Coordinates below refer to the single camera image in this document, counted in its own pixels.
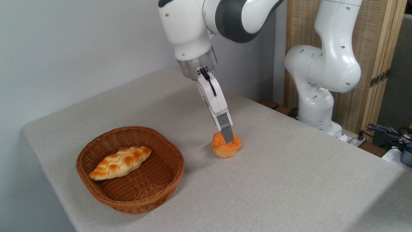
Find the muffin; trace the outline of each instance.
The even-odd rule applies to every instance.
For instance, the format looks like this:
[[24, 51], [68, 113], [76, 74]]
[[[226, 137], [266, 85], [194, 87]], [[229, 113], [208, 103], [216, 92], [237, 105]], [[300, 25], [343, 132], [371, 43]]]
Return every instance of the muffin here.
[[225, 143], [222, 133], [215, 133], [211, 143], [213, 153], [220, 158], [227, 158], [236, 155], [237, 150], [242, 146], [242, 142], [235, 133], [233, 133], [233, 137], [234, 140], [232, 142]]

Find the electrical cable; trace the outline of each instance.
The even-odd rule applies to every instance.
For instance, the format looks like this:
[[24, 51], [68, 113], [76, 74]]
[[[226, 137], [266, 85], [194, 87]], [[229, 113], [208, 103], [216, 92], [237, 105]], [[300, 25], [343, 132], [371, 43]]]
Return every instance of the electrical cable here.
[[369, 136], [369, 137], [371, 137], [371, 138], [374, 138], [374, 139], [376, 139], [376, 140], [378, 140], [378, 141], [380, 141], [380, 142], [382, 142], [382, 143], [385, 143], [385, 144], [388, 144], [388, 145], [391, 145], [391, 146], [393, 146], [393, 147], [397, 147], [397, 148], [400, 148], [400, 149], [405, 149], [405, 150], [407, 150], [408, 152], [411, 152], [411, 153], [412, 153], [412, 147], [410, 147], [410, 146], [408, 146], [408, 145], [404, 145], [403, 142], [401, 142], [401, 143], [394, 143], [394, 142], [388, 142], [388, 141], [385, 141], [385, 140], [381, 140], [381, 139], [377, 138], [376, 136], [373, 136], [373, 135], [370, 135], [370, 134], [366, 133], [366, 132], [363, 131], [363, 130], [361, 130], [361, 133], [363, 133], [363, 134], [365, 134], [365, 135], [367, 135], [367, 136]]

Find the woven panel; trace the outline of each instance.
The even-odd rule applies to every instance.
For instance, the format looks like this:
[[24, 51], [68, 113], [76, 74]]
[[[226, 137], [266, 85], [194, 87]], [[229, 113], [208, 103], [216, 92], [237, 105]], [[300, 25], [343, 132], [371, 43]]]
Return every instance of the woven panel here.
[[[288, 1], [287, 51], [297, 45], [321, 47], [321, 40], [314, 29], [320, 2], [321, 0]], [[332, 120], [354, 133], [361, 126], [385, 6], [386, 3], [382, 0], [362, 2], [352, 36], [353, 52], [360, 64], [362, 76], [351, 92], [332, 93], [335, 99]], [[285, 106], [298, 107], [296, 87], [288, 72], [285, 77]]]

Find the metal hinge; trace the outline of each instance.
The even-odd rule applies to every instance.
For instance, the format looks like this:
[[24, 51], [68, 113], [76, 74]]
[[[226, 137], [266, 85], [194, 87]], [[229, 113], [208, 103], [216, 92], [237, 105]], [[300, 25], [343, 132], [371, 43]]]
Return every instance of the metal hinge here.
[[386, 70], [385, 72], [377, 75], [376, 77], [372, 78], [372, 80], [370, 80], [370, 88], [379, 84], [380, 82], [384, 81], [386, 78], [388, 78], [389, 76], [389, 71], [391, 69]]

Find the white wall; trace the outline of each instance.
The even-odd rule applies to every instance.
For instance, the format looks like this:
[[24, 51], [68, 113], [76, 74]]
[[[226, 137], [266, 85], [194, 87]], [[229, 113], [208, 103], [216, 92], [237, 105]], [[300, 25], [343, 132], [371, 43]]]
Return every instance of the white wall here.
[[275, 11], [275, 36], [273, 58], [272, 100], [283, 105], [285, 93], [286, 17], [288, 0], [284, 0]]
[[[0, 12], [0, 231], [73, 231], [21, 128], [158, 69], [177, 68], [157, 1], [2, 1]], [[263, 41], [213, 39], [222, 87], [253, 100], [271, 98]], [[74, 164], [62, 165], [75, 171]]]

